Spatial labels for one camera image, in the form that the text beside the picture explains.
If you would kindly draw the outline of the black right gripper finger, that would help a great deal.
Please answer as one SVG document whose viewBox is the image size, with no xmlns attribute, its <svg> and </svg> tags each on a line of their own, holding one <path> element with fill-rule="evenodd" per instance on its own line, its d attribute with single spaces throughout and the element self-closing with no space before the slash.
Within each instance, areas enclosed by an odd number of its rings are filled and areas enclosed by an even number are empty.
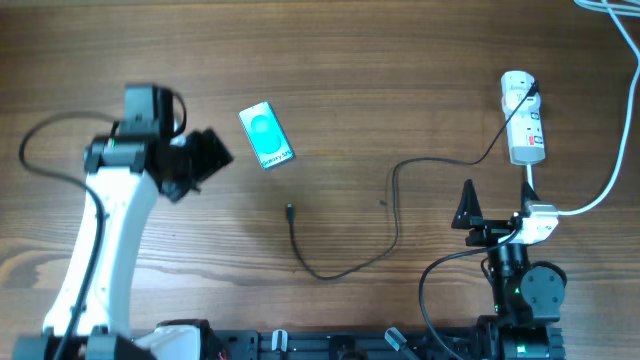
<svg viewBox="0 0 640 360">
<path fill-rule="evenodd" d="M 464 182 L 461 199 L 454 214 L 451 228 L 470 230 L 484 224 L 484 217 L 480 208 L 474 183 L 471 179 Z"/>
<path fill-rule="evenodd" d="M 521 211 L 527 212 L 527 203 L 539 201 L 540 198 L 528 182 L 523 182 L 521 186 Z"/>
</svg>

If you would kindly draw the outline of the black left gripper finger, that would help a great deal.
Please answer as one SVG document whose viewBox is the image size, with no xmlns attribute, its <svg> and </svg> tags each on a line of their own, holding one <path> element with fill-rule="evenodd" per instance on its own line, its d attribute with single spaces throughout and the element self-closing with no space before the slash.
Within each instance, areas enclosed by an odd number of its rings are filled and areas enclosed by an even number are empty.
<svg viewBox="0 0 640 360">
<path fill-rule="evenodd" d="M 167 181 L 167 199 L 172 203 L 179 202 L 189 192 L 200 193 L 200 182 L 194 177 L 180 177 Z"/>
<path fill-rule="evenodd" d="M 212 129 L 192 134 L 192 175 L 196 182 L 204 182 L 233 160 L 227 147 Z"/>
</svg>

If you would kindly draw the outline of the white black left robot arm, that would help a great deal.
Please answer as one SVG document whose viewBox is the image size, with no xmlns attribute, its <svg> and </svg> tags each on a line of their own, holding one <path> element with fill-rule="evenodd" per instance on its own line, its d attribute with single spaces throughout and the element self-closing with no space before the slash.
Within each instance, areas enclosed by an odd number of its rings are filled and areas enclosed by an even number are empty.
<svg viewBox="0 0 640 360">
<path fill-rule="evenodd" d="M 34 125 L 18 150 L 29 172 L 61 180 L 86 193 L 83 217 L 69 267 L 38 335 L 24 335 L 15 359 L 217 359 L 225 348 L 208 321 L 173 320 L 134 337 L 130 293 L 146 222 L 157 199 L 180 201 L 233 157 L 215 132 L 185 131 L 185 101 L 156 84 L 125 89 L 124 115 L 95 111 L 54 114 Z M 33 165 L 28 142 L 43 128 L 65 120 L 107 122 L 84 152 L 83 180 Z"/>
</svg>

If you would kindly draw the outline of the smartphone with teal screen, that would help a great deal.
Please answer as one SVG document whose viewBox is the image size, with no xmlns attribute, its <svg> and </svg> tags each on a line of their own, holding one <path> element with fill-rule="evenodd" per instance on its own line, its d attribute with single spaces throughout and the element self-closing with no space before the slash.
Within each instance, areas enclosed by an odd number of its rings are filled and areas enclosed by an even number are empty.
<svg viewBox="0 0 640 360">
<path fill-rule="evenodd" d="M 271 105 L 260 102 L 238 114 L 260 166 L 272 169 L 295 157 Z"/>
</svg>

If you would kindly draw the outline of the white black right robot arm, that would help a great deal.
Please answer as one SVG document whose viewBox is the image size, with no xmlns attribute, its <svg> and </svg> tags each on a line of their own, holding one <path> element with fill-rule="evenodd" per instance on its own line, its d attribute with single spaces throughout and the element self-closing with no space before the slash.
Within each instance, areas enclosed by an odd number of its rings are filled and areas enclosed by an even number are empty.
<svg viewBox="0 0 640 360">
<path fill-rule="evenodd" d="M 528 248 L 545 241 L 559 224 L 556 207 L 539 199 L 528 183 L 521 188 L 521 209 L 508 220 L 486 219 L 473 181 L 463 185 L 452 220 L 454 229 L 469 232 L 465 243 L 487 252 L 495 307 L 478 318 L 473 359 L 564 359 L 560 320 L 566 273 L 548 261 L 532 262 Z"/>
</svg>

